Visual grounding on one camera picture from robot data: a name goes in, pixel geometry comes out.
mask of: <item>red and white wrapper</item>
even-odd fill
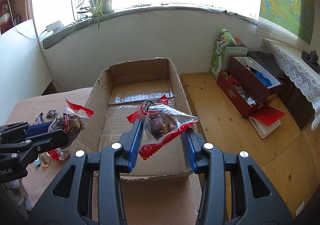
[[[134,121],[136,119],[141,119],[142,121],[145,120],[145,117],[148,113],[148,109],[150,106],[154,106],[157,104],[165,104],[168,105],[168,98],[163,95],[160,97],[160,99],[154,99],[154,100],[146,100],[144,101],[140,106],[137,107],[136,111],[129,116],[127,116],[127,120],[134,124]]]
[[[144,160],[198,121],[198,117],[169,107],[165,95],[158,100],[144,101],[127,119],[132,124],[136,119],[144,123],[147,136],[143,136],[139,150]]]
[[[69,102],[67,99],[66,101],[67,105],[63,108],[62,112],[58,115],[58,117],[52,122],[52,124],[48,128],[48,131],[57,130],[62,127],[60,123],[63,123],[63,131],[68,133],[69,137],[69,142],[65,147],[57,148],[47,152],[48,155],[50,155],[56,161],[64,160],[71,153],[71,148],[69,148],[69,146],[76,139],[80,131],[84,130],[83,121],[85,119],[91,119],[94,113],[93,110],[90,110],[78,104],[73,104]],[[68,118],[68,114],[76,118],[76,120],[79,120],[79,122],[81,123],[81,125],[79,125],[81,129],[72,127],[72,123]]]

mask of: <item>painting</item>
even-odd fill
[[[261,0],[260,17],[287,29],[310,44],[314,0]]]

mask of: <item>cloth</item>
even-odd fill
[[[315,119],[311,130],[315,130],[320,123],[320,74],[303,61],[300,51],[292,47],[262,39],[258,50],[272,53],[279,67],[312,103],[315,109]]]
[[[262,73],[250,67],[250,71],[254,73],[254,75],[267,87],[272,86],[270,80],[263,76]]]
[[[284,72],[281,70],[272,53],[264,53],[261,51],[248,51],[248,56],[259,62],[268,69],[275,77],[282,79]]]
[[[32,204],[28,199],[28,194],[26,193],[22,183],[22,179],[10,181],[3,184],[3,187],[9,197],[10,201],[15,205],[17,210],[28,219],[28,212],[32,210]]]
[[[231,85],[236,85],[236,86],[241,86],[241,84],[239,83],[239,81],[236,79],[236,78],[234,78],[232,75],[230,75],[229,77],[228,77],[228,82],[231,84]]]

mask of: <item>plant pot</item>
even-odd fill
[[[94,5],[97,4],[97,2],[96,0],[90,0],[89,4],[90,4],[90,7],[93,9]],[[105,0],[103,3],[103,14],[109,14],[109,13],[111,13],[111,2],[110,0]]]

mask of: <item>window sill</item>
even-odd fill
[[[190,11],[206,11],[206,12],[212,12],[212,13],[222,13],[226,12],[227,15],[233,15],[236,14],[234,12],[226,11],[224,9],[220,8],[214,8],[211,6],[204,6],[204,5],[195,5],[195,4],[169,4],[169,5],[159,5],[159,6],[154,6],[154,5],[147,5],[147,6],[136,6],[136,7],[130,7],[130,8],[125,8],[125,9],[120,9],[116,10],[113,13],[106,14],[104,17],[100,16],[100,22],[103,22],[105,20],[113,19],[116,17],[124,16],[124,15],[129,15],[129,14],[135,14],[135,13],[140,13],[140,12],[151,12],[151,11],[160,11],[160,10],[190,10]],[[246,16],[242,16],[238,14],[238,17],[250,21],[253,24],[257,24],[257,20],[253,18],[249,18]],[[96,19],[88,19],[81,21],[79,23],[73,24],[67,28],[64,28],[56,33],[51,34],[48,37],[45,37],[42,40],[42,45],[44,49],[49,49],[50,47],[54,46],[67,36],[69,36],[71,33],[86,28],[92,24],[96,23]]]

